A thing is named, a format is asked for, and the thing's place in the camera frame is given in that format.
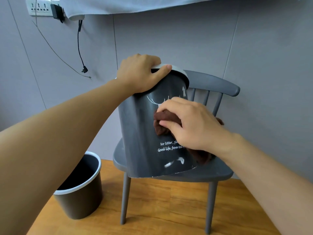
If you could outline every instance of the person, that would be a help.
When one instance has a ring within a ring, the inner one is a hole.
[[[0,132],[0,233],[26,234],[117,106],[170,70],[159,57],[123,60],[117,78]],[[223,128],[201,104],[174,97],[159,106],[182,121],[161,121],[182,146],[221,158],[241,178],[283,235],[312,234],[313,185]]]

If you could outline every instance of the wire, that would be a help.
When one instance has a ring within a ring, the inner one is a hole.
[[[55,53],[55,55],[57,55],[57,57],[63,62],[65,63],[67,66],[69,66],[73,71],[75,71],[77,74],[83,76],[83,77],[88,77],[91,78],[90,76],[84,76],[82,74],[80,74],[79,72],[77,72],[74,68],[72,68],[68,63],[66,63],[63,59],[61,59],[61,57],[53,50],[53,48],[51,47],[51,45],[48,43],[48,41],[46,40],[46,38],[44,37],[44,35],[41,33],[40,29],[38,28],[38,23],[37,23],[37,0],[35,2],[35,20],[36,23],[34,21],[32,21],[34,23],[34,25],[36,26],[37,30],[39,31],[39,33],[41,34],[41,36],[43,37],[43,39],[47,42],[48,46],[50,47],[50,49]]]
[[[78,45],[78,53],[79,53],[79,56],[80,56],[80,51],[79,51],[79,39],[78,39],[78,36],[79,36],[79,32],[80,32],[82,23],[83,23],[83,20],[79,20],[79,21],[78,21],[77,45]],[[84,64],[83,59],[81,58],[81,56],[80,56],[80,59],[81,59],[81,62],[83,63],[83,66],[85,66],[85,64]]]

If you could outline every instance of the trash can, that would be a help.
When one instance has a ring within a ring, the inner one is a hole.
[[[129,177],[170,175],[196,167],[194,158],[171,134],[157,136],[153,126],[158,106],[174,96],[187,99],[188,87],[185,71],[173,66],[151,90],[132,95],[118,107]]]
[[[99,207],[103,197],[100,169],[99,156],[86,152],[53,194],[69,218],[87,217]]]

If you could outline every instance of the chair leg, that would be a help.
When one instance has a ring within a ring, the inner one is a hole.
[[[126,213],[128,206],[128,197],[129,197],[129,189],[131,187],[131,178],[128,177],[127,172],[124,173],[124,181],[123,181],[123,196],[122,196],[122,211],[120,215],[120,224],[125,224],[126,221]]]
[[[212,218],[213,218],[213,210],[214,210],[214,204],[215,204],[217,184],[218,184],[218,181],[209,183],[207,217],[205,220],[205,233],[206,234],[210,234],[211,232],[211,224],[212,224]]]

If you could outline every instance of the power cord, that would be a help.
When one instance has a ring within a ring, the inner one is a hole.
[[[53,50],[53,48],[51,47],[51,45],[48,43],[48,41],[46,40],[46,38],[44,37],[44,35],[41,33],[41,31],[40,31],[40,29],[38,28],[38,24],[37,24],[37,0],[36,0],[36,2],[35,2],[35,21],[36,21],[36,23],[35,22],[33,22],[34,23],[34,25],[36,26],[36,28],[37,28],[37,30],[39,31],[39,33],[41,34],[41,36],[43,37],[43,39],[47,42],[47,44],[48,44],[48,46],[50,47],[50,49],[55,53],[55,55],[57,55],[57,57],[63,62],[63,63],[65,63],[68,67],[70,67],[73,71],[75,71],[77,74],[79,74],[79,75],[81,75],[81,76],[83,76],[83,77],[88,77],[88,78],[91,78],[90,76],[84,76],[84,75],[82,75],[82,74],[80,74],[79,72],[77,72],[74,68],[72,68],[68,63],[66,63],[63,59],[61,59],[61,57]],[[82,72],[83,73],[86,73],[88,71],[88,69],[84,66],[84,69],[82,70]]]
[[[77,45],[78,45],[78,53],[79,53],[79,56],[80,56],[80,51],[79,51],[79,32],[80,32],[80,30],[81,30],[81,25],[83,24],[83,20],[79,20],[78,21],[78,32],[77,32]],[[85,64],[84,64],[84,62],[83,62],[83,59],[81,58],[81,56],[80,56],[80,59],[81,59],[81,62],[82,62],[82,64],[83,64],[83,70],[81,71],[81,72],[83,72],[83,73],[86,73],[86,72],[88,72],[88,69],[86,68],[86,66],[85,66]]]

